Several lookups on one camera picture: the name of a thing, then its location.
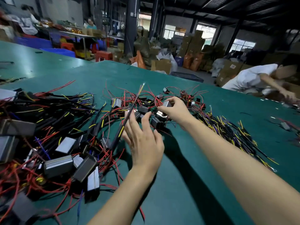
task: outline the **concrete floor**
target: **concrete floor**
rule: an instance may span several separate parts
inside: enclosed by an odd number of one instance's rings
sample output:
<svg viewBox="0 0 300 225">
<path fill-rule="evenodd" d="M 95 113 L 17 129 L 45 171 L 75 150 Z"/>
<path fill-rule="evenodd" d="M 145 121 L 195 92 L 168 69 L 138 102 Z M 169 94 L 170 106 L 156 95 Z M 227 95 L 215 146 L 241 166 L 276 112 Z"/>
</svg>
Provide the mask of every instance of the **concrete floor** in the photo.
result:
<svg viewBox="0 0 300 225">
<path fill-rule="evenodd" d="M 204 71 L 194 72 L 192 70 L 189 70 L 189 69 L 186 69 L 186 68 L 183 68 L 183 67 L 178 67 L 177 71 L 180 72 L 180 73 L 194 74 L 197 77 L 202 78 L 204 80 L 203 83 L 209 84 L 209 85 L 214 85 L 214 81 L 216 80 L 216 78 L 212 77 L 211 73 L 204 72 Z"/>
</svg>

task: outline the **blue wire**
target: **blue wire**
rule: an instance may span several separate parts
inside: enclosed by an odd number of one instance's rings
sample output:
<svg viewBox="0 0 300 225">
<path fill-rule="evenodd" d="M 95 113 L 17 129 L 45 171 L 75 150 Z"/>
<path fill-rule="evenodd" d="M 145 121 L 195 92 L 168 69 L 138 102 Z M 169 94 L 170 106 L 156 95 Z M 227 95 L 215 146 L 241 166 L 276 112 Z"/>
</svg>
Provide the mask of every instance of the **blue wire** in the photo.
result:
<svg viewBox="0 0 300 225">
<path fill-rule="evenodd" d="M 10 112 L 11 115 L 13 115 L 16 119 L 21 120 L 17 115 L 15 115 L 13 112 Z"/>
<path fill-rule="evenodd" d="M 43 146 L 41 145 L 39 139 L 38 139 L 36 136 L 35 136 L 35 139 L 37 140 L 38 144 L 39 144 L 40 147 L 42 148 L 43 152 L 47 155 L 48 159 L 51 160 L 51 159 L 50 159 L 50 156 L 48 155 L 48 153 L 46 152 L 46 150 L 45 150 L 45 149 L 43 148 Z"/>
<path fill-rule="evenodd" d="M 80 215 L 80 205 L 81 205 L 81 200 L 82 200 L 82 193 L 83 193 L 83 190 L 81 190 L 80 199 L 78 202 L 78 209 L 77 209 L 77 219 L 78 220 L 79 220 L 79 215 Z"/>
</svg>

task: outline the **hand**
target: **hand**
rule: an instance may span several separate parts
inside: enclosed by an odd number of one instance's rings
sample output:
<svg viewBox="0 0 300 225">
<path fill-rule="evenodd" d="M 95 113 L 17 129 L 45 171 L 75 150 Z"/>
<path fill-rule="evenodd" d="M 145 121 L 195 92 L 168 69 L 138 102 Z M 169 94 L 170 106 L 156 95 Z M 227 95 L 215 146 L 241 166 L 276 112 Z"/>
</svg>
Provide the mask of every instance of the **hand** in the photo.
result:
<svg viewBox="0 0 300 225">
<path fill-rule="evenodd" d="M 161 160 L 163 158 L 162 136 L 150 128 L 149 118 L 151 112 L 148 112 L 142 118 L 142 130 L 137 123 L 134 112 L 131 113 L 122 133 L 123 139 L 129 145 L 132 155 L 132 168 L 137 168 L 145 174 L 156 174 Z"/>
<path fill-rule="evenodd" d="M 180 98 L 172 97 L 167 99 L 166 101 L 170 101 L 171 103 L 173 103 L 173 107 L 159 106 L 157 109 L 168 115 L 180 126 L 183 127 L 188 119 L 193 118 L 193 116 L 188 111 L 186 105 Z"/>
<path fill-rule="evenodd" d="M 288 91 L 288 90 L 281 90 L 279 91 L 280 94 L 282 94 L 284 96 L 284 98 L 286 100 L 288 100 L 289 102 L 296 102 L 298 100 L 298 98 L 296 98 L 296 94 Z"/>
</svg>

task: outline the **workbench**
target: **workbench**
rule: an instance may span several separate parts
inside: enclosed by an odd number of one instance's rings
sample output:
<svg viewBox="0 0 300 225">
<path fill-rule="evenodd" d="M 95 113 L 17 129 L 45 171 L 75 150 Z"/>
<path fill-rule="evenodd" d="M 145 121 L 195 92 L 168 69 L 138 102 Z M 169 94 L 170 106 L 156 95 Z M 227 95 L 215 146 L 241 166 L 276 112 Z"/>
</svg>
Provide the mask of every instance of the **workbench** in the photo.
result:
<svg viewBox="0 0 300 225">
<path fill-rule="evenodd" d="M 105 83 L 111 93 L 117 97 L 121 96 L 124 91 L 116 87 L 137 93 L 139 86 L 144 82 L 146 83 L 144 89 L 148 90 L 149 86 L 156 95 L 167 86 L 178 87 L 190 92 L 193 87 L 199 85 L 194 92 L 209 91 L 203 94 L 206 109 L 210 110 L 211 106 L 214 116 L 223 115 L 233 123 L 241 120 L 244 128 L 257 142 L 258 147 L 279 163 L 276 165 L 268 161 L 277 170 L 277 175 L 300 191 L 298 165 L 300 149 L 289 142 L 296 138 L 295 132 L 287 132 L 267 121 L 270 117 L 279 117 L 297 126 L 300 125 L 300 119 L 295 114 L 295 110 L 285 108 L 281 103 L 261 100 L 251 95 L 112 61 L 101 61 L 72 70 L 55 71 L 52 74 L 4 85 L 2 88 L 21 87 L 23 90 L 35 93 L 57 88 L 71 80 L 76 81 L 56 93 L 64 95 L 96 93 L 95 103 L 98 104 L 98 107 L 105 102 L 102 94 Z M 111 126 L 110 138 L 113 138 L 117 128 L 118 124 Z M 138 211 L 132 224 L 253 224 L 188 133 L 178 125 L 175 128 L 169 124 L 167 128 L 170 129 L 174 138 L 163 136 L 165 154 L 155 182 L 141 205 L 145 214 L 145 223 Z M 121 142 L 118 148 L 122 149 L 124 145 L 125 143 Z M 126 176 L 128 168 L 131 166 L 130 160 L 130 150 L 126 145 L 126 154 L 118 162 L 123 177 Z M 115 173 L 109 172 L 101 183 L 117 186 Z M 111 195 L 110 192 L 101 191 L 95 202 L 84 204 L 82 201 L 78 224 L 87 224 Z M 38 208 L 54 209 L 62 198 L 63 195 L 51 196 L 47 200 L 36 201 L 35 204 Z M 59 212 L 68 208 L 69 201 L 68 197 Z M 77 224 L 77 206 L 60 215 L 59 218 L 62 224 Z M 47 219 L 37 221 L 35 224 L 56 225 L 57 223 L 54 219 Z"/>
<path fill-rule="evenodd" d="M 92 64 L 79 58 L 58 55 L 12 42 L 0 41 L 0 62 L 2 61 L 14 62 L 13 64 L 0 63 L 0 75 L 2 78 L 31 78 L 52 74 L 58 70 Z"/>
</svg>

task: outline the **person in teal shirt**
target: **person in teal shirt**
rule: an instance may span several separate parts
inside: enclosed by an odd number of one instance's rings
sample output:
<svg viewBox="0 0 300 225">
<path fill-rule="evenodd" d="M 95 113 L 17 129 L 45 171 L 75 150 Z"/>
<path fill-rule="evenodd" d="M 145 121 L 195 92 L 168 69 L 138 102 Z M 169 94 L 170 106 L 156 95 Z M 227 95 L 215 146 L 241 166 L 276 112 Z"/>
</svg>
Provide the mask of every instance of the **person in teal shirt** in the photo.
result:
<svg viewBox="0 0 300 225">
<path fill-rule="evenodd" d="M 94 25 L 90 18 L 88 19 L 88 26 L 86 28 L 97 29 L 96 25 Z"/>
</svg>

